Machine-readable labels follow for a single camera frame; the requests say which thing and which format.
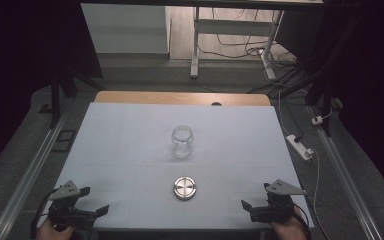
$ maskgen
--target white wall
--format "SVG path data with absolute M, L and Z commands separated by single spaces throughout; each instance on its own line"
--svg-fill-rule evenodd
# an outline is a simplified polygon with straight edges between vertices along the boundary
M 164 6 L 82 4 L 97 53 L 168 53 Z

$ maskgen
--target jar lid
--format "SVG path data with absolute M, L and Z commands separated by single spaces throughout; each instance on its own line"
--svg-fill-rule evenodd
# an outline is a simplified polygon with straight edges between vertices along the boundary
M 187 201 L 196 193 L 195 181 L 190 177 L 181 177 L 174 183 L 174 195 L 180 200 Z

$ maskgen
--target clear glass jar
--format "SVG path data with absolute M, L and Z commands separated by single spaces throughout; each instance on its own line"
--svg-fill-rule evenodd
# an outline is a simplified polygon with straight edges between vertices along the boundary
M 186 158 L 192 153 L 193 133 L 188 126 L 177 126 L 171 135 L 173 154 L 176 158 Z

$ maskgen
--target hand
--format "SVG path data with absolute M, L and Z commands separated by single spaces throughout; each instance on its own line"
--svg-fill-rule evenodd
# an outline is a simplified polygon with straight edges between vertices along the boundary
M 62 232 L 58 232 L 52 226 L 51 220 L 46 218 L 45 222 L 42 223 L 39 230 L 37 231 L 37 240 L 69 240 L 71 234 L 73 234 L 74 228 L 68 227 Z
M 301 216 L 300 210 L 295 207 L 295 213 Z M 291 217 L 285 223 L 271 222 L 269 223 L 279 240 L 305 240 L 304 228 L 297 219 Z

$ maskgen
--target white tabletop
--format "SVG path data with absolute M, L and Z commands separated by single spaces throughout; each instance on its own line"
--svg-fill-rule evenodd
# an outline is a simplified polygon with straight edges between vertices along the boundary
M 181 160 L 178 125 L 195 137 Z M 173 193 L 183 176 L 197 185 L 189 201 Z M 110 204 L 96 228 L 238 230 L 268 226 L 252 223 L 240 200 L 267 205 L 263 184 L 277 179 L 300 186 L 273 107 L 92 103 L 56 187 L 91 187 L 81 210 Z M 293 200 L 309 215 L 304 197 Z

